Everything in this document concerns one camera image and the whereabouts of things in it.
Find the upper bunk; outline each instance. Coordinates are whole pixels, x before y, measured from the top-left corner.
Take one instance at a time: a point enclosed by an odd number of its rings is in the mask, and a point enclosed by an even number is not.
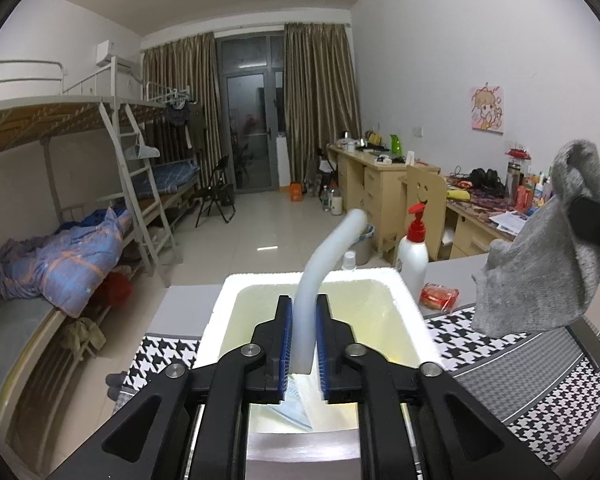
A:
[[[180,91],[153,82],[143,84],[134,71],[119,64],[115,56],[91,75],[67,88],[64,87],[65,71],[60,62],[34,59],[0,60],[0,65],[13,67],[23,64],[48,65],[57,68],[59,75],[0,78],[0,85],[22,81],[55,81],[59,84],[59,92],[0,100],[0,152],[37,140],[99,130],[103,128],[100,104],[105,104],[109,111],[117,108],[120,128],[125,128],[131,127],[127,114],[122,112],[126,104],[131,107],[136,121],[144,123],[161,117],[167,104],[190,98],[189,91]],[[138,83],[140,98],[120,96],[120,71],[129,73]],[[101,82],[103,78],[109,79],[109,92],[85,94],[85,87],[90,91],[98,91],[98,78]]]

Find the bottle cap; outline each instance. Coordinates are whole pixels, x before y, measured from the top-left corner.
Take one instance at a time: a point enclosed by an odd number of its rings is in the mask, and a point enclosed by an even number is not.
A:
[[[342,270],[356,269],[356,251],[347,251],[342,257]]]
[[[424,214],[425,205],[423,203],[417,203],[409,209],[409,214],[416,215],[416,218],[411,222],[407,229],[407,240],[414,243],[422,243],[424,241],[427,230],[422,222],[422,215]]]

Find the white tube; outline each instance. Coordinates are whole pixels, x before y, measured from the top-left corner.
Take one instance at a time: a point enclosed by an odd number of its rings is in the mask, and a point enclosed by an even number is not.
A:
[[[366,214],[352,209],[314,251],[304,268],[293,305],[289,373],[310,374],[315,349],[315,298],[326,275],[362,234]]]

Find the gray towel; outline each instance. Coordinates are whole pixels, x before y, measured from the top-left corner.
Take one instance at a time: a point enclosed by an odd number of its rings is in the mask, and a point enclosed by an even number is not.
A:
[[[556,195],[515,241],[494,240],[486,265],[474,274],[471,327],[476,332],[490,337],[545,332],[583,316],[593,300],[600,283],[600,247],[576,238],[567,214],[580,195],[600,202],[596,145],[574,140],[563,146],[551,180]]]

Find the anime girl painting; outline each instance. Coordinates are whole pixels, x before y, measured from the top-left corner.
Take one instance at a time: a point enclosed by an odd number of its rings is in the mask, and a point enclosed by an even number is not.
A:
[[[474,130],[488,130],[504,133],[503,92],[499,86],[489,86],[471,90],[471,126]]]

